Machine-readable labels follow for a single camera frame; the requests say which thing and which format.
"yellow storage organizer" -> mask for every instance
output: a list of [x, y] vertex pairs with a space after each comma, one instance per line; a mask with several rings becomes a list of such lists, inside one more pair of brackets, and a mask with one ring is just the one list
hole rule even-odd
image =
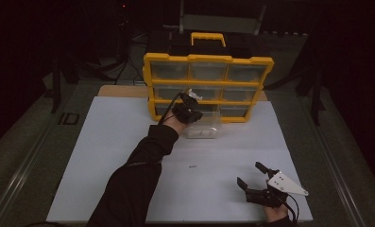
[[153, 32], [144, 56], [148, 110], [160, 120], [173, 97], [192, 89], [201, 111], [221, 121], [247, 122], [273, 60], [258, 37], [221, 33]]

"white table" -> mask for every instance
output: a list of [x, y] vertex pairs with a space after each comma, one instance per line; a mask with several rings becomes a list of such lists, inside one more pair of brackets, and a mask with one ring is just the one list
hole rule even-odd
[[[251, 188], [264, 189], [267, 176], [254, 166], [261, 162], [296, 183], [299, 179], [271, 103], [259, 101], [252, 114], [247, 123], [224, 124], [217, 139], [178, 140], [172, 154], [163, 158], [147, 222], [264, 220], [261, 206], [246, 202], [237, 177]], [[149, 116], [146, 98], [96, 97], [47, 220], [86, 222], [110, 175], [146, 136], [150, 124], [157, 122]], [[295, 198], [299, 220], [312, 220], [305, 197]]]

